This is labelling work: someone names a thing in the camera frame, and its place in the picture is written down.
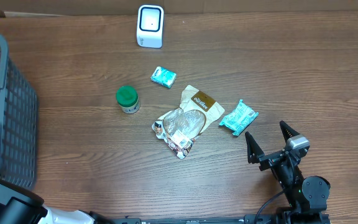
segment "gray plastic basket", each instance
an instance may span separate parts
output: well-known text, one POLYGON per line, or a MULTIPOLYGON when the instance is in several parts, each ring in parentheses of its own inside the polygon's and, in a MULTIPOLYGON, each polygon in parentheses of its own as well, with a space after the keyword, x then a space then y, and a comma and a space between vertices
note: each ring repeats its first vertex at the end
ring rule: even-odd
POLYGON ((38 99, 0 35, 0 178, 32 189, 37 162, 38 99))

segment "wooden table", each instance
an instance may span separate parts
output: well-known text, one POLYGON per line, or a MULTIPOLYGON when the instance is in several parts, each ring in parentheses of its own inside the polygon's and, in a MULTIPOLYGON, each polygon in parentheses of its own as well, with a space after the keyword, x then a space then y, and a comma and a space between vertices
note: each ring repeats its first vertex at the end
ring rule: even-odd
MULTIPOLYGON (((213 123, 181 161, 152 123, 191 84, 230 113, 240 99, 266 153, 284 141, 279 121, 311 142, 300 168, 332 185, 333 223, 358 223, 358 12, 167 15, 162 49, 136 44, 136 16, 0 19, 11 58, 40 100, 38 182, 51 207, 107 217, 237 217, 280 187, 247 163, 244 135, 213 123), (156 66, 178 74, 171 90, 156 66), (115 100, 122 85, 142 102, 115 100)), ((265 212, 285 206, 280 198, 265 212)))

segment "green lid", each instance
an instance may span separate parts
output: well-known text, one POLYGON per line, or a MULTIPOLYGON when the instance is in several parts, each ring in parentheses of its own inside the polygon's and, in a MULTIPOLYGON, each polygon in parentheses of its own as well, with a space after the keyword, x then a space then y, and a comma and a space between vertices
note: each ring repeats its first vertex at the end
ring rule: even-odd
POLYGON ((117 90, 116 99, 123 107, 134 106, 137 102, 137 93, 132 86, 122 86, 117 90))

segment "brown label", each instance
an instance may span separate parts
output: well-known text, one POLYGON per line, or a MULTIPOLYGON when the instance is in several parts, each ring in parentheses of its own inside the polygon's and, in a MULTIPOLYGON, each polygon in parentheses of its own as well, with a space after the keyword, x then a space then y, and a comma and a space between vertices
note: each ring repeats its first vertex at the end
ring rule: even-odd
POLYGON ((195 102, 205 112, 207 112, 215 103, 214 99, 202 91, 198 91, 194 96, 191 97, 191 100, 193 100, 193 102, 195 102))

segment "light blue packet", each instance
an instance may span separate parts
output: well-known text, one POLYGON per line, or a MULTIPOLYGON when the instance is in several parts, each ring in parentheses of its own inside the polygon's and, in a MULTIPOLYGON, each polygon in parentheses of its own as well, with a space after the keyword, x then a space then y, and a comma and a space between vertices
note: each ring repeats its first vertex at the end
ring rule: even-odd
POLYGON ((171 88, 173 82, 177 79, 177 75, 163 67, 157 67, 151 77, 152 81, 163 85, 167 88, 171 88))
POLYGON ((233 135, 239 136, 243 130, 258 116, 258 112, 247 106, 240 100, 232 113, 226 115, 219 123, 220 126, 226 126, 233 130, 233 135))

